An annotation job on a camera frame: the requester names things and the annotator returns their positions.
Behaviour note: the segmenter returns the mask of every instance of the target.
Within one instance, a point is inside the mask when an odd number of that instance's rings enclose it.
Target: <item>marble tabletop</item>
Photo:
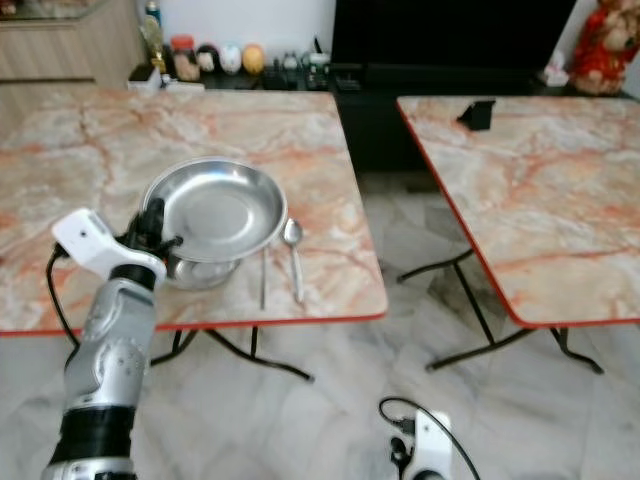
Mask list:
[[[283,188],[305,230],[305,302],[293,298],[288,247],[261,254],[223,285],[157,291],[158,328],[367,320],[387,309],[373,242],[337,108],[322,93],[95,91],[58,96],[0,145],[0,333],[61,333],[45,281],[54,221],[86,206],[126,228],[162,171],[203,155],[257,166]],[[80,329],[101,280],[72,261],[55,282]]]
[[[640,104],[474,98],[400,110],[512,319],[540,328],[640,321]]]

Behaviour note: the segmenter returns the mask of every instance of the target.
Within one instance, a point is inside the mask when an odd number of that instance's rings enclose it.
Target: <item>red figurine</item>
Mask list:
[[[599,0],[574,52],[571,83],[593,95],[620,91],[640,49],[640,0]]]

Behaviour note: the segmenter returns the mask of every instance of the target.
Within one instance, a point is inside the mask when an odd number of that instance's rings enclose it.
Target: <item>tiled floor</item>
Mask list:
[[[451,272],[396,285],[397,273],[462,251],[437,194],[408,194],[365,178],[365,206],[390,297],[385,320],[265,329],[261,351],[313,372],[306,385],[231,356],[204,336],[151,371],[134,430],[139,478],[154,480],[387,480],[392,431],[385,394],[447,412],[484,480],[640,478],[640,329],[590,328],[572,347],[606,369],[562,356],[548,332],[499,353],[427,374],[437,356],[483,337]],[[465,262],[496,334],[514,327],[479,265]],[[248,332],[227,331],[248,342]],[[159,335],[154,348],[167,348]],[[62,338],[0,339],[0,479],[35,479],[57,439]],[[459,458],[454,480],[470,478]]]

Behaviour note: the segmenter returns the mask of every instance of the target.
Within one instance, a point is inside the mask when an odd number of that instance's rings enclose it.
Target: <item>black table leg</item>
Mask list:
[[[178,330],[173,336],[173,345],[171,346],[171,352],[151,359],[150,365],[152,367],[155,367],[156,365],[168,362],[169,360],[176,358],[187,349],[191,342],[193,342],[193,339],[195,338],[197,333],[197,330],[191,330],[184,339],[184,342],[180,344],[180,339],[182,338],[182,330]]]
[[[298,377],[310,383],[313,383],[313,381],[315,380],[313,375],[309,375],[308,373],[303,372],[302,370],[292,365],[287,365],[285,363],[272,362],[270,360],[265,360],[263,358],[257,357],[255,355],[255,348],[254,348],[257,346],[257,333],[258,333],[257,327],[254,327],[254,329],[251,332],[251,353],[246,353],[240,350],[238,347],[236,347],[233,343],[231,343],[229,340],[227,340],[224,336],[222,336],[220,333],[218,333],[215,330],[205,330],[205,332],[207,333],[207,335],[213,338],[220,345],[222,345],[232,353],[235,353],[236,355],[238,355],[240,358],[243,358],[244,360],[255,363],[257,365],[262,365],[263,367],[284,370],[286,372],[292,373],[293,375],[297,375]]]
[[[462,272],[460,265],[458,265],[457,262],[454,263],[453,269],[455,270],[456,275],[458,276],[458,280],[460,280],[460,283],[462,284],[464,293],[465,295],[467,295],[467,299],[469,300],[469,303],[471,304],[471,307],[473,308],[473,311],[476,314],[476,318],[478,319],[478,322],[480,322],[480,326],[482,327],[484,336],[487,337],[487,340],[489,341],[489,343],[493,345],[495,343],[495,340],[493,338],[493,335],[491,334],[491,330],[489,330],[489,325],[487,325],[487,321],[484,319],[482,310],[480,310],[480,306],[478,305],[478,302],[476,301],[476,297],[473,295],[473,292],[471,291],[471,287],[469,286],[469,283],[467,282],[467,279],[464,276],[464,273]]]
[[[405,280],[409,280],[411,277],[415,277],[416,275],[420,275],[421,273],[429,272],[431,270],[438,270],[439,268],[450,267],[452,265],[456,265],[458,262],[470,257],[473,255],[473,250],[469,249],[464,253],[461,253],[457,257],[454,257],[450,260],[445,260],[444,262],[431,263],[429,265],[425,265],[420,268],[416,268],[415,270],[411,270],[410,272],[404,273],[397,278],[398,283],[402,283]]]
[[[560,350],[562,351],[562,353],[564,353],[569,358],[586,363],[591,367],[591,370],[593,370],[598,375],[602,375],[604,373],[604,369],[600,365],[598,365],[595,360],[569,350],[569,330],[567,328],[560,328],[559,330],[560,331],[556,330],[555,328],[550,329],[551,333],[553,334],[553,338],[555,338],[556,342],[558,342],[558,345],[560,345]]]
[[[256,351],[258,350],[258,327],[253,327],[251,329],[251,356],[256,356]]]
[[[452,355],[451,357],[447,357],[442,360],[437,360],[433,363],[430,363],[425,368],[427,369],[428,372],[433,372],[442,367],[446,367],[447,365],[451,365],[453,363],[457,363],[471,357],[476,357],[478,355],[483,355],[485,353],[493,352],[494,350],[498,350],[499,348],[509,345],[510,343],[513,343],[516,340],[519,340],[522,337],[525,337],[533,332],[535,332],[535,330],[528,330],[523,328],[521,330],[518,330],[516,333],[509,335],[506,338],[503,338],[502,340],[499,340],[497,342],[487,345],[486,347],[476,348],[475,350],[471,350],[469,352],[460,353],[458,355]]]

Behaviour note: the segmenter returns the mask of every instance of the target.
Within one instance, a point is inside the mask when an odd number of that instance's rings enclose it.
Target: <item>stainless steel bowl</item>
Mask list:
[[[161,174],[142,200],[165,201],[164,240],[180,235],[167,276],[180,288],[209,288],[282,230],[287,201],[266,173],[224,157],[202,157]]]

